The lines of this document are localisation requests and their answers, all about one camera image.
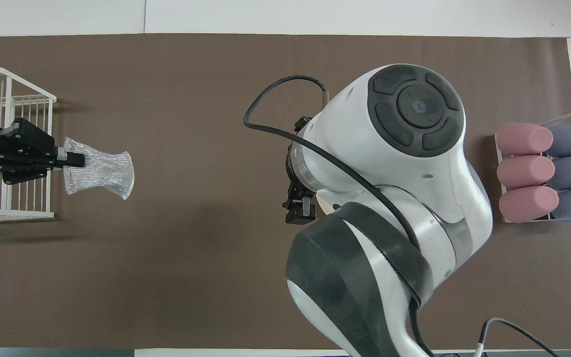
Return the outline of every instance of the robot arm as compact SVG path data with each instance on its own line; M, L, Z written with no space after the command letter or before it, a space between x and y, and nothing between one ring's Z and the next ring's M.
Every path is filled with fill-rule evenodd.
M23 118L16 118L8 128L0 128L0 172L4 183L40 179L47 171L63 166L84 167L85 156L55 147L52 136Z
M244 120L251 128L256 103ZM295 237L288 288L352 356L425 357L428 348L406 332L409 310L414 318L490 235L488 197L462 150L465 128L453 87L401 64L362 75L300 119L296 137L285 135L293 140L286 221L313 221L314 194L332 208Z

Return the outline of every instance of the wire rack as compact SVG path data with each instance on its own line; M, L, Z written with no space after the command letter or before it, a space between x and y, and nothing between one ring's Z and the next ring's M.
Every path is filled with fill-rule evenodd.
M57 98L4 68L0 68L0 128L23 117L52 135L52 110ZM0 221L45 219L50 212L50 172L45 178L16 185L3 183L0 174Z

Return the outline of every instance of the pink foam block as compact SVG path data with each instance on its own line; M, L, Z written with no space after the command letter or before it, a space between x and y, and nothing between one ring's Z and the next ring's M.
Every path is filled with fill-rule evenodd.
M536 186L555 174L552 160L540 155L523 155L505 158L497 167L497 177L509 189Z
M532 155L548 150L552 132L529 122L509 122L497 133L497 147L508 155Z
M552 212L559 204L557 192L548 186L510 190L499 199L499 211L513 223L532 221Z

